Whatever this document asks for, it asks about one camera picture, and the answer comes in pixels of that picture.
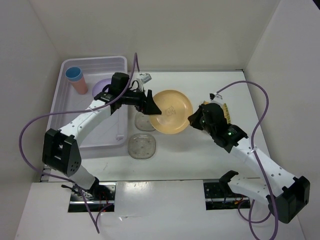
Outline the yellow plastic plate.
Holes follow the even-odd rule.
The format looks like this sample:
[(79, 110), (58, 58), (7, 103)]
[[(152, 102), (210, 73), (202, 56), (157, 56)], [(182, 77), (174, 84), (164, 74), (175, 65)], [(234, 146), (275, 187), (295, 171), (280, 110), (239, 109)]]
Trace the yellow plastic plate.
[(188, 117), (193, 114), (191, 101), (180, 91), (164, 90), (153, 97), (161, 110), (160, 115), (150, 115), (149, 122), (162, 134), (174, 135), (189, 126)]

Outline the woven bamboo tray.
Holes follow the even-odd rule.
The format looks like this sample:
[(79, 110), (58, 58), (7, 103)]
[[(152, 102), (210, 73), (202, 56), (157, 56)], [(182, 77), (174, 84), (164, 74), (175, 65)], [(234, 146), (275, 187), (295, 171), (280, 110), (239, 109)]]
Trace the woven bamboo tray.
[[(210, 103), (209, 101), (203, 101), (202, 104), (207, 105), (207, 104), (211, 104), (211, 103)], [(218, 106), (222, 109), (224, 118), (226, 119), (226, 122), (227, 122), (228, 124), (231, 124), (231, 117), (230, 117), (230, 113), (229, 113), (229, 109), (228, 109), (227, 104), (224, 103), (223, 106), (220, 106), (220, 105), (218, 105)], [(212, 119), (214, 119), (215, 116), (216, 116), (215, 113), (210, 113), (210, 117), (211, 117)]]

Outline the purple plastic plate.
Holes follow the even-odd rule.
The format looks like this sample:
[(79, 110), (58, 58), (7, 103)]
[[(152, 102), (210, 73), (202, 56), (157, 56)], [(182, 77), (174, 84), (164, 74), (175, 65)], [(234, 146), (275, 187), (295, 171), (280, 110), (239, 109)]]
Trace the purple plastic plate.
[(112, 79), (111, 78), (105, 78), (102, 79), (100, 81), (98, 81), (92, 88), (92, 96), (95, 97), (96, 95), (98, 95), (100, 92), (103, 91), (103, 88), (106, 85), (109, 85), (111, 83)]

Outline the pink plastic cup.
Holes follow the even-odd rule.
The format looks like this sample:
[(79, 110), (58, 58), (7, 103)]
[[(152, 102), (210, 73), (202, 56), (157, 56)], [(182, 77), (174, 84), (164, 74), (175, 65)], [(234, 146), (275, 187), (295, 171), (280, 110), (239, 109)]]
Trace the pink plastic cup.
[(76, 77), (75, 79), (69, 79), (69, 82), (78, 94), (84, 95), (88, 92), (88, 87), (85, 78), (82, 74)]

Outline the blue plastic cup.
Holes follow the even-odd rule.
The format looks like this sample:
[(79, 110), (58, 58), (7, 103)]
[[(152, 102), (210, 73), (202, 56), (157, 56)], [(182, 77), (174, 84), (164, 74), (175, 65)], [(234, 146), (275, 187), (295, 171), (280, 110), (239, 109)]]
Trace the blue plastic cup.
[(65, 71), (65, 76), (69, 81), (77, 82), (83, 77), (83, 72), (79, 67), (73, 66), (73, 67), (69, 67)]

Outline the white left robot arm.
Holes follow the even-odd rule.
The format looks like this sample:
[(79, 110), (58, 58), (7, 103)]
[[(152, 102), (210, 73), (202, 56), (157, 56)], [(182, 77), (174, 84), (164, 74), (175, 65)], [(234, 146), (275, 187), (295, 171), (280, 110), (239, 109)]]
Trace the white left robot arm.
[(116, 72), (111, 83), (97, 94), (89, 107), (58, 130), (50, 128), (44, 136), (42, 161), (71, 180), (83, 196), (94, 200), (107, 193), (97, 177), (82, 166), (79, 146), (104, 120), (123, 105), (149, 116), (155, 129), (164, 134), (177, 134), (188, 125), (193, 113), (191, 101), (181, 92), (164, 90), (156, 95), (152, 90), (129, 88), (131, 76)]

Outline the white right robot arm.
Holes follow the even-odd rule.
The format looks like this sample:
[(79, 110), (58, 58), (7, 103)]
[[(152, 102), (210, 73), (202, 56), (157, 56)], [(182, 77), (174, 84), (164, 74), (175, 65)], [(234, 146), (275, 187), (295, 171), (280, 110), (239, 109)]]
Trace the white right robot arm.
[(229, 197), (233, 193), (246, 195), (268, 206), (278, 220), (288, 224), (309, 203), (310, 181), (296, 177), (275, 163), (237, 125), (227, 122), (223, 108), (214, 102), (201, 104), (196, 123), (214, 143), (252, 169), (265, 184), (248, 183), (238, 172), (230, 170), (220, 178), (219, 191)]

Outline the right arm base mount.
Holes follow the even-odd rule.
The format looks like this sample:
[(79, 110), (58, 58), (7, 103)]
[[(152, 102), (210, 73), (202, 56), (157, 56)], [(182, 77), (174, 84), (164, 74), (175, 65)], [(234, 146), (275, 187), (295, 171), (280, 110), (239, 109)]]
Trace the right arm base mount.
[(233, 210), (237, 209), (238, 206), (241, 209), (249, 209), (251, 207), (247, 196), (238, 193), (228, 193), (225, 195), (218, 181), (204, 181), (203, 189), (207, 211)]

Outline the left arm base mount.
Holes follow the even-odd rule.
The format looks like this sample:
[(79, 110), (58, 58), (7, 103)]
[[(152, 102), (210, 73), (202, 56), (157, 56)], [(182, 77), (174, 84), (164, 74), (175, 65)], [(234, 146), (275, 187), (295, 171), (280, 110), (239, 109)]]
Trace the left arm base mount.
[[(106, 188), (106, 191), (102, 193), (101, 196), (94, 197), (92, 194), (83, 191), (84, 198), (88, 204), (88, 207), (91, 212), (114, 212), (115, 211), (115, 196), (116, 196), (116, 182), (101, 182), (101, 186)], [(87, 212), (85, 206), (85, 201), (83, 200), (81, 194), (78, 192), (78, 189), (75, 186), (67, 186), (65, 184), (61, 185), (64, 189), (69, 189), (70, 199), (68, 205), (69, 213), (84, 213)]]

